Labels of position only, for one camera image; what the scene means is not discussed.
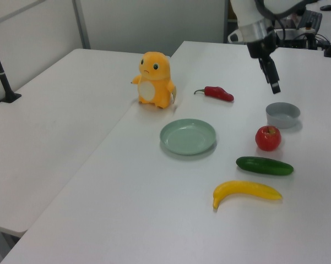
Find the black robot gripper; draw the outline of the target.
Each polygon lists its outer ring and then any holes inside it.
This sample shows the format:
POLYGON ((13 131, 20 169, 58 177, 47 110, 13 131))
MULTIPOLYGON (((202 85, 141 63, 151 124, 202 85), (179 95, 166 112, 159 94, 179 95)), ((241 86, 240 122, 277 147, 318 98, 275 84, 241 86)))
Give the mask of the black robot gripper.
POLYGON ((274 61, 270 54, 276 50, 276 33, 274 30, 268 32, 267 36, 261 40, 248 42, 248 52, 251 58, 258 59, 266 81, 270 84, 273 94, 278 94, 280 90, 279 75, 274 61))

